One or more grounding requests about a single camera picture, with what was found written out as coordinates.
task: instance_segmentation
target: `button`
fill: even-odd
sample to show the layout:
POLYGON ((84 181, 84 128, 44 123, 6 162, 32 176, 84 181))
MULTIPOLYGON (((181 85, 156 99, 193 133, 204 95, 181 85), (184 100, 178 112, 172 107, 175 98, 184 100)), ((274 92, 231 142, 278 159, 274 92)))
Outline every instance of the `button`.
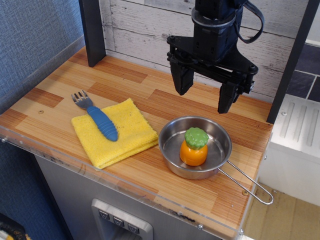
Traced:
POLYGON ((137 228, 136 226, 131 225, 130 223, 128 224, 128 229, 130 232, 134 233, 134 234, 139 234, 139 228, 137 228))
POLYGON ((105 220, 109 220, 110 219, 109 214, 104 212, 104 211, 99 210, 99 215, 100 215, 100 217, 102 217, 105 220))
POLYGON ((124 221, 122 221, 122 220, 119 219, 119 218, 113 217, 113 222, 114 222, 116 225, 120 226, 120 227, 124 227, 124 226, 125 226, 124 221))

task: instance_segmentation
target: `robotic arm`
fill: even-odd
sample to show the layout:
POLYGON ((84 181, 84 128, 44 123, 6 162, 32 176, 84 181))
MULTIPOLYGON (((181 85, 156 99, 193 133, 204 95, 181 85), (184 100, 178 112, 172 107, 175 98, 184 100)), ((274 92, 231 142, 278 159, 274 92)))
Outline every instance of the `robotic arm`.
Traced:
POLYGON ((218 112, 227 113, 240 94, 250 93, 258 67, 240 54, 237 41, 252 43, 263 32, 264 16, 248 0, 196 0, 191 12, 193 37, 169 36, 171 74, 176 91, 184 95, 194 73, 222 83, 218 112), (260 31, 250 39, 239 34, 243 7, 261 20, 260 31))

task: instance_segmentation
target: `green carrot top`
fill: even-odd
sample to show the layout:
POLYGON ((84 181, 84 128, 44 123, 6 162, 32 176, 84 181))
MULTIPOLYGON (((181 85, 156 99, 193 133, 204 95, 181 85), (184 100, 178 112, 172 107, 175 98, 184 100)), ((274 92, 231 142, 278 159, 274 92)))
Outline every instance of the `green carrot top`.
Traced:
POLYGON ((184 139, 190 149, 199 150, 207 144, 209 136, 199 127, 190 127, 185 132, 184 139))

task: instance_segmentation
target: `pan handle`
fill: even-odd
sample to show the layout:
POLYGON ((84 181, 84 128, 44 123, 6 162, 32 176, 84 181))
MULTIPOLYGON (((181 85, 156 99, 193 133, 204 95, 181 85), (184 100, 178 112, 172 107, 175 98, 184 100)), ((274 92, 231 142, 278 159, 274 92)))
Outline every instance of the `pan handle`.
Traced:
POLYGON ((246 190, 251 196, 253 196, 255 199, 257 199, 260 203, 265 204, 265 205, 270 205, 274 202, 274 197, 272 196, 272 194, 270 192, 268 192, 263 186, 261 186, 259 183, 257 183, 255 180, 253 180, 251 177, 249 177, 247 174, 245 174, 241 169, 239 169, 236 165, 234 165, 232 162, 230 162, 229 160, 227 160, 227 162, 234 167, 235 169, 237 169, 240 173, 242 173, 243 175, 245 175, 250 181, 252 181, 253 183, 255 183, 256 185, 258 185, 261 189, 263 189, 270 197, 271 197, 271 201, 270 202, 264 202, 262 201, 260 198, 258 198, 254 193, 252 193, 251 191, 249 191, 245 186, 241 185, 239 182, 237 182, 235 179, 233 179, 231 176, 229 176, 227 173, 225 173, 224 171, 222 171, 220 168, 219 171, 222 172, 224 175, 226 175, 228 178, 230 178, 232 181, 234 181, 236 184, 238 184, 241 188, 243 188, 244 190, 246 190))

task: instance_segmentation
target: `fork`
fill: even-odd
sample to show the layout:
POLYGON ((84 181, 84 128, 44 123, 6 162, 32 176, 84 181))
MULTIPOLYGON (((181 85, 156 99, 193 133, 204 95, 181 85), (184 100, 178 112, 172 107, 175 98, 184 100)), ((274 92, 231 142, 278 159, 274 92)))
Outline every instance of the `fork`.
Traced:
POLYGON ((75 93, 71 94, 74 103, 82 109, 86 109, 87 113, 93 119, 97 125, 100 132, 110 141, 118 140, 118 132, 114 123, 109 119, 109 117, 102 112, 98 107, 93 106, 92 100, 88 97, 86 92, 82 90, 78 92, 79 96, 75 93))

